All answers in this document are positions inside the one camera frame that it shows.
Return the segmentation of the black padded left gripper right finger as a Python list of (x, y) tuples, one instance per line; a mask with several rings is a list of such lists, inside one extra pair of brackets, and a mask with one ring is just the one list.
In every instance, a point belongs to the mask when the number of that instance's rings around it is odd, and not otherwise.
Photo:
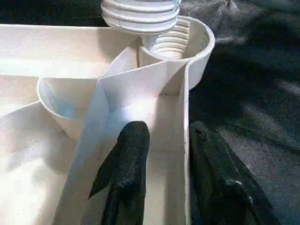
[(190, 170), (205, 225), (278, 225), (252, 173), (223, 137), (201, 121), (190, 124)]

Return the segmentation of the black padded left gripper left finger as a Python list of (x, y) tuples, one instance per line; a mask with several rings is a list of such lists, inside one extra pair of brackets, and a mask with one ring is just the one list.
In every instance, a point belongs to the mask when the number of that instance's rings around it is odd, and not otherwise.
[(146, 161), (150, 132), (143, 121), (131, 121), (99, 167), (89, 198), (109, 188), (96, 225), (141, 225), (146, 196)]

